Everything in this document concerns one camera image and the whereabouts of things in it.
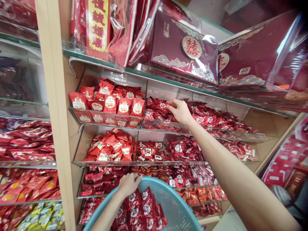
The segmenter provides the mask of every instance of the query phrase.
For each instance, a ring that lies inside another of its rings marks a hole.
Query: plastic wrap
[[[108,52],[115,62],[115,68],[124,71],[133,42],[137,0],[111,0],[110,20],[114,36]]]
[[[145,44],[147,43],[149,33],[152,29],[158,6],[159,0],[147,0],[146,2],[141,27],[131,47],[128,62],[129,65],[132,65],[141,56],[146,54],[146,52],[144,52],[143,50],[145,48]]]
[[[218,44],[158,11],[154,25],[151,61],[192,80],[217,84]]]
[[[290,73],[287,78],[278,75],[282,66],[282,72],[288,69],[294,72],[288,67],[294,61],[299,62],[297,72],[301,67],[301,61],[297,60],[303,58],[301,46],[296,46],[295,52],[292,50],[301,27],[301,16],[289,11],[222,43],[218,55],[219,86],[234,92],[286,91],[286,85],[292,84],[296,74]]]
[[[34,0],[1,0],[0,20],[38,30]]]
[[[85,46],[85,0],[72,0],[71,42]]]

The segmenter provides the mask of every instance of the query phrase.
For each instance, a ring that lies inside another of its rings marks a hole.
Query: fingers
[[[175,111],[176,111],[176,108],[174,108],[174,107],[172,107],[172,106],[170,106],[170,105],[166,105],[166,108],[167,108],[169,111],[171,111],[172,114],[174,114]]]
[[[166,103],[175,104],[176,106],[178,106],[180,102],[181,101],[178,99],[172,99],[172,100],[168,100]]]
[[[141,182],[141,180],[142,180],[142,176],[139,176],[138,178],[137,178],[137,180],[136,180],[136,182],[135,182],[135,185],[139,185],[139,183]]]

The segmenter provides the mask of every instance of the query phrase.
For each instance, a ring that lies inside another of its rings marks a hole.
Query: gift box
[[[157,11],[151,62],[207,84],[217,83],[217,42]]]
[[[219,87],[238,92],[277,90],[271,87],[281,84],[276,75],[301,28],[301,16],[289,11],[222,42],[218,47]],[[283,91],[285,83],[279,86]]]

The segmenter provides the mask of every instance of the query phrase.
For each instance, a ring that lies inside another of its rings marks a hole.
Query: gold circle emblem
[[[182,47],[185,54],[192,59],[200,58],[202,54],[202,48],[199,41],[192,36],[185,36],[183,38]]]

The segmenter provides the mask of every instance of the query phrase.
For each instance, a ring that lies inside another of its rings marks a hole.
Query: display case
[[[203,34],[213,35],[218,43],[237,32],[289,10],[287,7],[264,17],[264,12],[267,11],[259,7],[259,1],[248,1],[246,5],[238,2],[233,5],[234,1],[217,1],[212,4],[209,1],[194,0],[177,2],[185,5],[182,9],[191,18],[196,18],[194,22],[198,24],[195,24],[195,27],[199,28]],[[160,177],[167,179],[166,182],[170,183],[169,177],[173,177],[170,172],[173,171],[174,166],[200,168],[200,166],[207,167],[208,165],[203,159],[140,161],[138,160],[140,156],[138,145],[133,149],[132,159],[129,161],[85,161],[93,138],[97,134],[105,135],[106,131],[115,128],[132,135],[136,144],[149,140],[162,143],[162,149],[159,151],[164,153],[163,156],[170,155],[170,158],[172,152],[168,149],[170,148],[169,139],[177,140],[181,146],[183,137],[192,138],[187,128],[181,124],[175,121],[149,119],[146,118],[145,112],[141,117],[137,117],[104,111],[93,113],[93,110],[74,108],[69,92],[79,92],[81,86],[91,87],[93,84],[98,84],[100,77],[109,78],[116,84],[141,87],[140,91],[144,93],[145,99],[150,96],[160,100],[186,99],[193,107],[198,102],[207,103],[207,107],[211,110],[237,116],[251,129],[237,131],[211,127],[207,124],[203,127],[221,143],[241,143],[255,150],[254,156],[251,158],[242,156],[241,160],[256,174],[273,154],[280,140],[285,137],[285,132],[294,127],[298,121],[296,119],[298,113],[289,111],[289,108],[282,111],[281,108],[264,103],[262,100],[252,100],[249,96],[192,80],[187,75],[154,65],[138,63],[126,67],[120,73],[114,62],[93,57],[90,55],[92,51],[86,44],[76,44],[76,41],[71,39],[71,9],[74,1],[37,0],[35,4],[37,28],[28,28],[25,24],[17,24],[16,21],[1,21],[0,50],[4,56],[10,57],[11,55],[12,58],[21,59],[17,66],[27,68],[25,78],[29,80],[29,77],[32,77],[32,82],[28,81],[28,86],[34,94],[31,100],[1,97],[0,117],[51,121],[55,161],[48,163],[44,161],[34,163],[3,161],[0,165],[7,169],[16,166],[57,169],[61,199],[57,199],[56,202],[61,200],[65,219],[65,225],[59,228],[65,227],[72,231],[82,230],[86,221],[81,222],[81,215],[87,200],[102,200],[109,192],[105,190],[99,195],[93,192],[91,194],[82,193],[84,192],[82,185],[85,184],[85,175],[90,168],[121,167],[128,168],[129,171],[144,167],[164,169],[166,174]],[[208,6],[206,11],[200,12],[200,9],[204,8],[200,7],[201,5]],[[245,26],[239,26],[238,22],[232,21],[234,17],[238,19],[239,15],[242,18],[245,17],[245,11],[251,7],[258,9],[256,14],[263,16],[255,18],[254,21],[245,18]],[[44,82],[40,79],[43,75],[45,76]],[[192,109],[192,115],[198,116],[194,109]],[[106,116],[111,117],[115,123],[95,121],[96,118]],[[129,122],[132,120],[137,123],[130,127]],[[198,192],[198,189],[208,189],[216,184],[216,182],[215,184],[214,182],[213,184],[200,184],[197,181],[191,181],[191,185],[181,185],[174,189],[190,198]],[[223,199],[198,200],[197,203],[188,205],[199,223],[207,224],[208,230],[212,230],[228,210],[230,202]]]

